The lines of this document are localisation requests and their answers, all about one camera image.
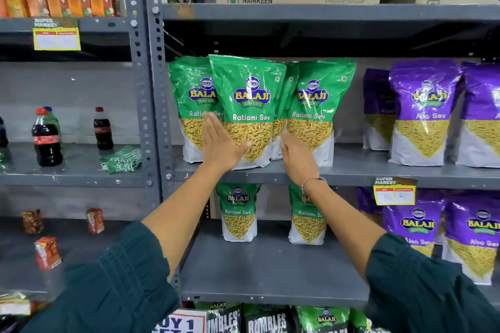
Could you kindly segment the dark green right sleeve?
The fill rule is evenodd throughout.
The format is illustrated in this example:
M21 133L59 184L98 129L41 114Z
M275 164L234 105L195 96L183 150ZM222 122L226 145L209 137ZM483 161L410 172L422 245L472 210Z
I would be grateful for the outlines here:
M431 259L387 233L366 268L366 316L391 333L500 333L500 311L458 264Z

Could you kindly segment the white yellow packet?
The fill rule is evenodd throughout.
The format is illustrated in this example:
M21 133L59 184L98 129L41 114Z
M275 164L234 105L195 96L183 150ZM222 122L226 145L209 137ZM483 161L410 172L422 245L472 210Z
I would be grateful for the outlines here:
M31 303L22 292L0 294L0 316L29 316Z

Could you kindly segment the small cola bottle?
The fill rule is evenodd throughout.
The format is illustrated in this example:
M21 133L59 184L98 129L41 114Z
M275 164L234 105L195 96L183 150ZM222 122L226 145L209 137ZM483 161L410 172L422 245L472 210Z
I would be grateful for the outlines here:
M96 116L93 128L97 141L97 148L101 151L110 151L114 148L111 124L102 107L95 107Z

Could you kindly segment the person's left hand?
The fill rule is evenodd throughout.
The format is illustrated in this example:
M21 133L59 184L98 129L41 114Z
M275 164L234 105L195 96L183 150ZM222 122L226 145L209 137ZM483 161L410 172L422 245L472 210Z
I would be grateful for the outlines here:
M219 177L231 171L239 161L234 160L237 144L225 131L214 113L203 115L203 165Z

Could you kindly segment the green soda bottle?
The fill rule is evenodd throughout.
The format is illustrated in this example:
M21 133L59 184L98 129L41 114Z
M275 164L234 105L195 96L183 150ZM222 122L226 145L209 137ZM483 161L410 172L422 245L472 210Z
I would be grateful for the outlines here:
M53 109L51 107L45 106L43 107L47 111L47 121L51 124L54 124L58 130L59 134L59 142L61 145L63 145L63 140L62 140L62 133L61 133L61 128L60 128L60 123L57 117L53 113Z

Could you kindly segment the large cola bottle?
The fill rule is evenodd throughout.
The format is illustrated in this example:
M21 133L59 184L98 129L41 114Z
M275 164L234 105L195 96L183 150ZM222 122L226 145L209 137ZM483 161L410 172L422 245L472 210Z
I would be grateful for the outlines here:
M32 137L36 161L41 167L59 166L63 162L59 129L45 108L37 108L35 113Z

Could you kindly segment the dark green left sleeve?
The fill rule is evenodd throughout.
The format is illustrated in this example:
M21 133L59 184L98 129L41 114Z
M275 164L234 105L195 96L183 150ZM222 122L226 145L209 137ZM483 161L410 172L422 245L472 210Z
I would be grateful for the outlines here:
M62 293L20 333L152 333L180 307L159 240L129 224L97 259L72 267Z

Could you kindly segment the white red offer sign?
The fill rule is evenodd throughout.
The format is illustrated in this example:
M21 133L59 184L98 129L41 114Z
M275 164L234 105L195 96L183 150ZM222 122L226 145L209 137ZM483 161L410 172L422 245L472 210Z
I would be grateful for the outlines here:
M162 319L152 333L205 333L207 311L178 309Z

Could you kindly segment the green white patterned packet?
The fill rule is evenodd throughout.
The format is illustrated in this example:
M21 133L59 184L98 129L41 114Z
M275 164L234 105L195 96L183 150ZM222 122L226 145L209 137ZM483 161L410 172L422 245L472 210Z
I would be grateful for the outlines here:
M142 164L141 148L126 145L117 152L100 157L99 163L109 174L135 172Z

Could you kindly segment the dark green sleeve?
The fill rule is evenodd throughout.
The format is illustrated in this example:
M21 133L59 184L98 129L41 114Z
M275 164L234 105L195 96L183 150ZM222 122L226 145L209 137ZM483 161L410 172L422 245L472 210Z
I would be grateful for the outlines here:
M180 307L159 240L129 224L97 259L72 267L62 293L20 333L152 333Z
M366 316L391 333L500 333L500 311L458 264L431 259L387 233L366 268Z

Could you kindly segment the green black snack packet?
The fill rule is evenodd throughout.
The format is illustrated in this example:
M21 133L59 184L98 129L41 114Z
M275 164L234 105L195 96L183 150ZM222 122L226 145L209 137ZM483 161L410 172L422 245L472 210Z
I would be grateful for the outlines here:
M349 311L348 333L380 333L362 309L351 308Z
M296 306L300 333L348 333L350 308Z

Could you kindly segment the small brown drink carton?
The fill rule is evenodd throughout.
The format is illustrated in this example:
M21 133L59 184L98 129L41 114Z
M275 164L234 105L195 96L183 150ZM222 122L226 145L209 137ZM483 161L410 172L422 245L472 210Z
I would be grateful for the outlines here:
M41 210L22 212L23 231L27 235L40 235L45 227L41 217Z

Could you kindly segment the small red drink carton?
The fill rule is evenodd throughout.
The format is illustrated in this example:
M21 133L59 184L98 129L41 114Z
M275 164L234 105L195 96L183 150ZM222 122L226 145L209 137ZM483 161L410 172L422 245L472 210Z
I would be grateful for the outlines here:
M86 211L86 220L91 235L98 235L105 229L102 209L92 208Z
M35 258L42 271L52 270L61 264L58 243L53 236L44 236L35 241Z

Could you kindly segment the person's right hand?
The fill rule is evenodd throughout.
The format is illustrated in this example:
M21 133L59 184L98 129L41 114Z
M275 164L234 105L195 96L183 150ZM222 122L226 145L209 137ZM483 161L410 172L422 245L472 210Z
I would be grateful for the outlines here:
M320 172L311 150L287 150L282 147L284 169L290 180L298 187L319 180Z

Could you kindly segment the person's right forearm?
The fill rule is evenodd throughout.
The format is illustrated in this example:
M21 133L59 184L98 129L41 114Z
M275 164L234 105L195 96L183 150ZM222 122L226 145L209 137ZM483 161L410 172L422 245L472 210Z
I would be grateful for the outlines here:
M354 268L367 282L372 250L386 231L340 197L322 178L307 183L302 190L320 210Z

